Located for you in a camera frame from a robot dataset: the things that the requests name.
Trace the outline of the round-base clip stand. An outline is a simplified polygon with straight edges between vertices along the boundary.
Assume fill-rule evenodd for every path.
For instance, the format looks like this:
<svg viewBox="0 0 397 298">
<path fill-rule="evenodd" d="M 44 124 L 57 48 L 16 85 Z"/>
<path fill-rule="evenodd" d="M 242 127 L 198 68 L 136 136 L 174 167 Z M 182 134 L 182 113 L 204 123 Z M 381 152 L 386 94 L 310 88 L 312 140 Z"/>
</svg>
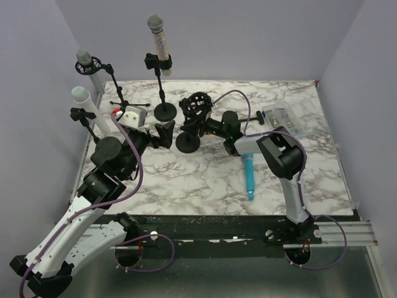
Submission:
<svg viewBox="0 0 397 298">
<path fill-rule="evenodd" d="M 147 53 L 145 56 L 145 65 L 148 70 L 154 70 L 154 74 L 158 80 L 161 102 L 154 108 L 155 118 L 161 122 L 173 120 L 177 115 L 177 109 L 172 103 L 166 102 L 166 96 L 161 82 L 161 70 L 171 70 L 171 57 L 162 61 L 157 55 Z"/>
</svg>

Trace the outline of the round-base shock-mount stand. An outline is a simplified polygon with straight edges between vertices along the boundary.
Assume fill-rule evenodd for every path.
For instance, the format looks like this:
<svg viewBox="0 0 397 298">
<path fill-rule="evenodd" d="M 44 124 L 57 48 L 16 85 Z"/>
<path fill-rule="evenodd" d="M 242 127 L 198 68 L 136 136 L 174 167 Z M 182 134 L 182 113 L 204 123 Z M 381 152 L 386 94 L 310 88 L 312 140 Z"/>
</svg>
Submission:
<svg viewBox="0 0 397 298">
<path fill-rule="evenodd" d="M 193 153 L 200 146 L 203 136 L 203 126 L 212 113 L 213 101 L 204 92 L 196 92 L 179 101 L 179 107 L 184 115 L 184 122 L 176 138 L 176 147 L 182 153 Z"/>
</svg>

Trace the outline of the blue toy microphone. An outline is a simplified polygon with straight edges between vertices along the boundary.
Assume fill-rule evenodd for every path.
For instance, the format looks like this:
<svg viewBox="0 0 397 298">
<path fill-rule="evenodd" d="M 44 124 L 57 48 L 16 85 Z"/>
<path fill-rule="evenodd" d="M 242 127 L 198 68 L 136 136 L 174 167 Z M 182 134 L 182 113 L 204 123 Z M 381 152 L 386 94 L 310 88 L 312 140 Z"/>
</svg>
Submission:
<svg viewBox="0 0 397 298">
<path fill-rule="evenodd" d="M 255 180 L 254 180 L 254 163 L 253 154 L 245 154 L 242 156 L 244 163 L 244 176 L 246 182 L 246 192 L 250 201 L 254 200 Z"/>
</svg>

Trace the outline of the glitter silver-head microphone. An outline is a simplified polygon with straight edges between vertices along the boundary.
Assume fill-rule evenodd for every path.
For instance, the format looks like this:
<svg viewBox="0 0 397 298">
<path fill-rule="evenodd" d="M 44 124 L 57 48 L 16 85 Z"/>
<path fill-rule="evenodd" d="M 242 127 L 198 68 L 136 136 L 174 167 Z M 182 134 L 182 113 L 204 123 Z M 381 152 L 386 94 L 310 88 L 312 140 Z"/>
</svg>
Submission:
<svg viewBox="0 0 397 298">
<path fill-rule="evenodd" d="M 170 59 L 170 55 L 167 50 L 167 44 L 163 30 L 163 19 L 158 14 L 150 14 L 147 24 L 153 34 L 157 56 L 160 61 L 164 62 L 163 64 L 165 65 L 165 62 Z"/>
</svg>

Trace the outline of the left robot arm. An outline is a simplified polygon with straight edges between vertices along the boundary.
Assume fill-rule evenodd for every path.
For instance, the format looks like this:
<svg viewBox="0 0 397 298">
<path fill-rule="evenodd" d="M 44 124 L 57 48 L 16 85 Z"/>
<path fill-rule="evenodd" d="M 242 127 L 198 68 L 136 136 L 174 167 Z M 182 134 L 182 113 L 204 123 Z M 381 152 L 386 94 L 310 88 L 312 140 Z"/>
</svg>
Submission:
<svg viewBox="0 0 397 298">
<path fill-rule="evenodd" d="M 11 268 L 22 277 L 19 294 L 27 286 L 35 297 L 59 297 L 74 276 L 105 250 L 120 243 L 133 244 L 137 222 L 127 213 L 117 214 L 101 231 L 82 239 L 86 230 L 109 207 L 130 198 L 143 178 L 141 156 L 147 147 L 170 148 L 175 122 L 156 124 L 158 136 L 123 128 L 125 137 L 104 137 L 96 143 L 91 161 L 95 167 L 83 179 L 68 210 L 53 230 L 27 255 L 15 256 Z"/>
</svg>

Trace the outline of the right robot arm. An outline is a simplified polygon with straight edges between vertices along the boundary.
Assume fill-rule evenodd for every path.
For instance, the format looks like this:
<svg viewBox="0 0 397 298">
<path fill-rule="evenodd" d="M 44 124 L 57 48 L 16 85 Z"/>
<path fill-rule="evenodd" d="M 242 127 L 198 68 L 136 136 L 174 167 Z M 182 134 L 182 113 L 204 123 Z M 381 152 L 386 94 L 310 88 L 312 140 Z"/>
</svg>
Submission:
<svg viewBox="0 0 397 298">
<path fill-rule="evenodd" d="M 212 119 L 210 114 L 210 111 L 184 112 L 182 133 L 176 140 L 178 150 L 184 153 L 196 151 L 200 137 L 210 133 L 225 139 L 223 146 L 231 156 L 262 154 L 271 172 L 281 182 L 286 203 L 287 219 L 280 238 L 285 242 L 300 243 L 313 226 L 303 191 L 302 172 L 307 155 L 301 143 L 283 126 L 244 136 L 237 113 L 226 111 L 220 121 Z"/>
</svg>

